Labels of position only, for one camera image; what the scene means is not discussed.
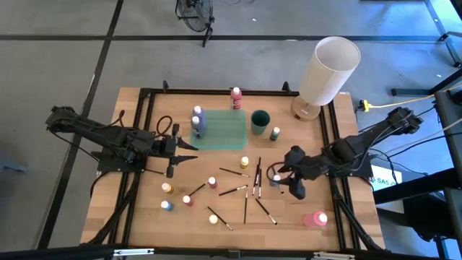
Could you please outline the black aluminium rig frame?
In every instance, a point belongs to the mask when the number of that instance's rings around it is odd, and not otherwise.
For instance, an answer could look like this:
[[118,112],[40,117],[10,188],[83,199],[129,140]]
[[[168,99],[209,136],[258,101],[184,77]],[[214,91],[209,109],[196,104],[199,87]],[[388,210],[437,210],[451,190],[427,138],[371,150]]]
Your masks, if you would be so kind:
[[[154,108],[154,99],[156,94],[166,95],[228,95],[232,93],[232,88],[229,90],[192,90],[192,89],[170,89],[167,82],[164,80],[163,87],[160,89],[155,88],[141,88],[139,89],[138,101],[136,104],[136,111],[134,115],[134,128],[124,128],[117,126],[122,129],[142,131],[137,129],[139,125],[139,119],[141,118],[141,109],[145,98],[149,98],[147,115],[144,122],[144,128],[147,131],[152,117],[152,111]],[[275,96],[275,97],[295,97],[298,96],[298,92],[292,92],[287,82],[284,83],[282,90],[280,91],[260,91],[260,90],[243,90],[244,95],[248,96]],[[107,144],[107,151],[112,154],[104,154],[103,158],[98,159],[99,165],[98,170],[103,173],[109,172],[121,172],[121,173],[135,173],[140,177],[140,174],[145,170],[147,161],[147,152],[140,150],[138,157],[133,155],[128,157],[127,160],[124,157],[117,157],[115,148],[109,148],[110,142],[104,143],[103,136],[96,134],[96,137],[90,138],[90,130],[98,130],[96,127],[98,124],[103,127],[103,130],[108,128],[115,128],[116,126],[104,126],[101,123],[92,121],[85,116],[79,115],[72,107],[54,106],[51,109],[52,114],[46,121],[48,126],[47,130],[55,134],[57,132],[71,132],[84,137],[99,145]],[[125,256],[138,256],[138,255],[194,255],[194,256],[221,256],[228,259],[240,259],[241,257],[293,257],[306,259],[340,259],[340,260],[436,260],[437,258],[431,258],[426,256],[412,256],[406,254],[392,253],[385,249],[380,249],[376,244],[373,244],[372,238],[367,240],[367,234],[365,231],[360,231],[360,224],[353,216],[350,208],[344,203],[344,201],[337,199],[339,207],[342,208],[344,214],[347,216],[349,221],[353,222],[353,228],[356,230],[358,236],[361,237],[365,244],[372,247],[372,249],[362,250],[353,248],[343,248],[339,251],[289,251],[289,250],[250,250],[250,249],[226,249],[226,248],[178,248],[178,247],[154,247],[154,248],[142,248],[142,247],[130,247],[128,242],[123,238],[122,243],[108,243],[102,244],[103,238],[114,229],[116,222],[119,221],[121,214],[126,209],[127,205],[134,202],[136,190],[139,184],[134,183],[128,191],[128,195],[118,199],[118,205],[115,207],[114,213],[111,215],[108,224],[103,227],[92,242],[84,243],[80,246],[65,247],[65,248],[42,248],[28,251],[10,251],[0,253],[0,260],[95,260],[109,257],[125,257]]]

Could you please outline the dark green plastic cup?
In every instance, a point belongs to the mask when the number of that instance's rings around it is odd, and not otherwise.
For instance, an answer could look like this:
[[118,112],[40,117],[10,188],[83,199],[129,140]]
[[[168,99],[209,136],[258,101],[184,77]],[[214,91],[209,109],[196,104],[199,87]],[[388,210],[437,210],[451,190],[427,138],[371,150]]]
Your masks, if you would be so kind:
[[270,115],[264,110],[255,110],[250,117],[251,131],[255,135],[261,135],[271,120]]

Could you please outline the large red paint bottle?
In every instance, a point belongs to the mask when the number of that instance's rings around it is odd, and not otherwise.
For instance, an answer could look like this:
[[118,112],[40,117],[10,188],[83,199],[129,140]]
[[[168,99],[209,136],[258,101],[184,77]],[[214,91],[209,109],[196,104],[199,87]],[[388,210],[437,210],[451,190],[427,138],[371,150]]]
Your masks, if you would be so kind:
[[239,110],[242,102],[242,92],[239,87],[233,87],[230,92],[231,108]]

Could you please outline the translucent teal plastic bin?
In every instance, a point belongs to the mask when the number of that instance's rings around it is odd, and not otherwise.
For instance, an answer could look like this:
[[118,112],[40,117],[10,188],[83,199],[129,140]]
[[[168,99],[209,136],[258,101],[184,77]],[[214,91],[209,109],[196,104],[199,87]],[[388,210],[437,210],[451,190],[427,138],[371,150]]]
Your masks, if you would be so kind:
[[247,144],[246,112],[206,110],[206,128],[198,138],[191,131],[191,144],[199,150],[243,150]]

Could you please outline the large blue paint bottle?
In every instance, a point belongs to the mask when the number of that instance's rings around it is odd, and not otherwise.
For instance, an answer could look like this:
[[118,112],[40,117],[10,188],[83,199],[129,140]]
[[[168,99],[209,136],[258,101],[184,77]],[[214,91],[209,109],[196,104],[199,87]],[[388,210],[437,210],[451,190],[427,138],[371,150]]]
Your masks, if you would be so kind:
[[192,116],[198,116],[201,119],[201,124],[203,126],[203,136],[205,136],[206,133],[206,115],[205,115],[205,110],[199,106],[196,105],[193,110],[192,110]]

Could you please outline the large teal paint bottle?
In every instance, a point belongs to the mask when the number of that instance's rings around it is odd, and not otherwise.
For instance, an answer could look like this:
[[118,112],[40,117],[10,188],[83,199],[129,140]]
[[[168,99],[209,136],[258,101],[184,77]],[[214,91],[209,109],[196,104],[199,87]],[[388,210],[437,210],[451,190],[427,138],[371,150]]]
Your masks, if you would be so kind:
[[196,138],[202,138],[203,126],[201,124],[201,119],[198,116],[193,116],[191,118],[191,130]]

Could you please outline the white labelled box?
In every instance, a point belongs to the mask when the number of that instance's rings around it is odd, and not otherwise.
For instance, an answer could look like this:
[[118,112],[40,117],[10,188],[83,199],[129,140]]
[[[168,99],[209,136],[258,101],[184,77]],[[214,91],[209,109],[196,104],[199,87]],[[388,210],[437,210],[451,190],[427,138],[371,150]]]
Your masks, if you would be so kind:
[[392,170],[390,169],[375,165],[372,165],[371,168],[372,178],[370,179],[370,183],[374,191],[388,188],[402,182],[402,174],[399,171],[394,171],[393,176]]

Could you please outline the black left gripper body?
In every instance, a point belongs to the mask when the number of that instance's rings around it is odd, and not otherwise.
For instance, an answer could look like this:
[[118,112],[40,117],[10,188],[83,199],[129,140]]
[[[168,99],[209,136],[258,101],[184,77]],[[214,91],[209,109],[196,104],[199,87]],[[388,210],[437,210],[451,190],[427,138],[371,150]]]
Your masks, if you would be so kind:
[[179,131],[179,124],[174,123],[173,124],[173,129],[172,129],[172,134],[170,136],[165,137],[162,140],[162,145],[161,145],[161,155],[164,158],[167,158],[168,161],[168,166],[166,170],[166,176],[167,178],[172,178],[174,174],[174,167],[178,165],[178,157],[175,155],[176,153],[176,147],[178,144],[178,131]]

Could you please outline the large pink paint bottle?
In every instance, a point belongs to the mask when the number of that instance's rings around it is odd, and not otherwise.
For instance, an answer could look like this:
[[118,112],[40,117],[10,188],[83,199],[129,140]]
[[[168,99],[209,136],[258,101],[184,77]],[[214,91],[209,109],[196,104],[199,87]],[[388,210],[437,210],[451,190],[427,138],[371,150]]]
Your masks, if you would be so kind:
[[328,222],[328,216],[325,212],[317,211],[305,214],[302,218],[305,227],[323,227]]

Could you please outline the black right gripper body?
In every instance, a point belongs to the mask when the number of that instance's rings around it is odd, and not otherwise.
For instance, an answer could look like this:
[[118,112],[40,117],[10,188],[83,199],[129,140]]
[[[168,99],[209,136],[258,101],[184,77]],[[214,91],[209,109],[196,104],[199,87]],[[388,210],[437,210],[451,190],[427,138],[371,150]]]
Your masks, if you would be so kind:
[[302,180],[314,181],[319,176],[320,165],[314,157],[306,156],[299,146],[291,147],[284,157],[284,165],[290,172],[286,178],[289,192],[296,199],[304,199],[305,187]]

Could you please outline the white shade wooden base lamp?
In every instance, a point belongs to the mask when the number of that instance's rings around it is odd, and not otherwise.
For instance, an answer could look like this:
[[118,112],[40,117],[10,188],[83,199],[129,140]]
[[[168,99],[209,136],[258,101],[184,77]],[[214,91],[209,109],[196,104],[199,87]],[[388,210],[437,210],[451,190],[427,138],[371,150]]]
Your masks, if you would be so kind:
[[331,36],[319,41],[302,77],[299,95],[292,101],[292,115],[300,121],[317,118],[360,61],[360,50],[346,38]]

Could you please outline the black floor fan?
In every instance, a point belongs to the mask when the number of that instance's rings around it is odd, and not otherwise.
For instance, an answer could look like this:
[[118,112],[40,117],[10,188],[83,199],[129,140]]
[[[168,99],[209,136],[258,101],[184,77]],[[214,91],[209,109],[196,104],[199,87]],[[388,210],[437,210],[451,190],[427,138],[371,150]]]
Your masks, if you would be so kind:
[[213,33],[212,24],[215,21],[213,10],[212,0],[176,0],[175,3],[175,15],[179,20],[183,20],[194,32],[205,32],[202,40],[203,48]]

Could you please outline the neighbouring black rig frame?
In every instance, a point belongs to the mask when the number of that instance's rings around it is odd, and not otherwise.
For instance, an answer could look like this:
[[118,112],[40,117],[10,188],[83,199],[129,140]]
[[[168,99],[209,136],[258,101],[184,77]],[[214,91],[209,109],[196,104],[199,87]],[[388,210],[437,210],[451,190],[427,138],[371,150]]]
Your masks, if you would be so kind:
[[[422,72],[408,78],[397,73],[371,74],[364,83],[364,89],[358,92],[359,98],[369,100],[375,105],[398,103],[405,97],[393,97],[393,88],[430,89],[440,80],[436,74]],[[443,133],[441,117],[432,107],[433,97],[408,103],[406,106],[419,114],[424,123],[415,134],[393,136],[374,147],[373,153],[387,152],[393,162],[393,167],[401,173],[403,181],[430,176],[454,166],[449,146],[444,138],[438,139]],[[436,256],[437,246],[434,242],[421,239],[413,228],[396,224],[389,213],[399,213],[404,210],[401,200],[380,204],[379,222],[383,232],[385,247],[394,253],[413,256]]]

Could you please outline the silver frame bracket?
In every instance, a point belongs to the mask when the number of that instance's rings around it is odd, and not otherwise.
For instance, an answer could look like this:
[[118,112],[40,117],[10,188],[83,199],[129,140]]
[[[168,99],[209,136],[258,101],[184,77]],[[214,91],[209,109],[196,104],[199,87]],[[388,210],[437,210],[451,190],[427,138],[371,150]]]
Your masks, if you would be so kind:
[[125,248],[113,251],[113,256],[138,256],[154,254],[153,248]]
[[315,252],[311,260],[356,260],[355,255],[331,252]]

